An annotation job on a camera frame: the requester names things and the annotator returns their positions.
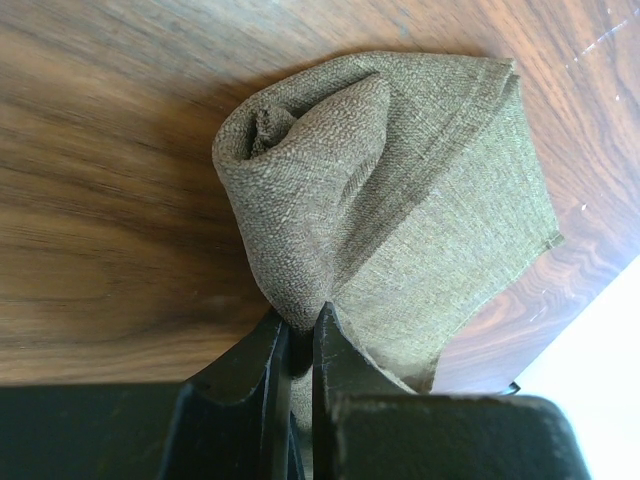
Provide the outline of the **brown cloth napkin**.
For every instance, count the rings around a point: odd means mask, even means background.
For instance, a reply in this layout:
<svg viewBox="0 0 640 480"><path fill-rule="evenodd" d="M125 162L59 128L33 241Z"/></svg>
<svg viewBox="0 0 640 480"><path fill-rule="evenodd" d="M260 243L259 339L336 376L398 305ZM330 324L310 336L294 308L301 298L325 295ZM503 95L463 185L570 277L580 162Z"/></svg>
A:
<svg viewBox="0 0 640 480"><path fill-rule="evenodd" d="M254 94L212 160L255 281L299 334L332 303L401 389L563 241L508 59L341 56Z"/></svg>

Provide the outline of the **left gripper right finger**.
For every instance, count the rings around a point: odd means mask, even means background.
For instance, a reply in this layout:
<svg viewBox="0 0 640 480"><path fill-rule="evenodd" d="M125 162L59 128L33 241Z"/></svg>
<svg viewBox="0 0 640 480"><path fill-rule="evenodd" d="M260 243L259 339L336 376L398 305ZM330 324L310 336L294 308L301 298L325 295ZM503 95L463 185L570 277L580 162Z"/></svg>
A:
<svg viewBox="0 0 640 480"><path fill-rule="evenodd" d="M390 380L345 337L334 306L314 327L315 479L426 479L427 398Z"/></svg>

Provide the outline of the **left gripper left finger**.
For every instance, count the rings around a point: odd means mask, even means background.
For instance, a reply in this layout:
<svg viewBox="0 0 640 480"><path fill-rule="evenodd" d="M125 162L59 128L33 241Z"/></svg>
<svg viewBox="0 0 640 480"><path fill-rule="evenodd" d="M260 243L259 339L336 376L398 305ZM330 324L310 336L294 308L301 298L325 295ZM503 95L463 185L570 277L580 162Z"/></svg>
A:
<svg viewBox="0 0 640 480"><path fill-rule="evenodd" d="M162 479L302 479L290 329L270 310L181 387Z"/></svg>

